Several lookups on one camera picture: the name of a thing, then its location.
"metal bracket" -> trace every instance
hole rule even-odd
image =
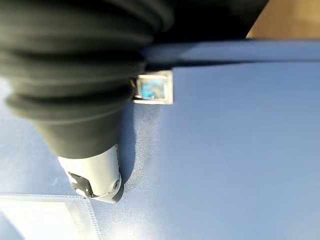
[[[134,103],[164,104],[174,103],[173,72],[171,70],[147,72],[131,82],[135,88]]]

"blue fabric surface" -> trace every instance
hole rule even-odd
[[[124,195],[92,201],[103,238],[123,229],[139,240],[320,239],[319,69],[175,68],[174,105],[125,111]],[[74,195],[32,126],[2,103],[0,112],[0,192]]]

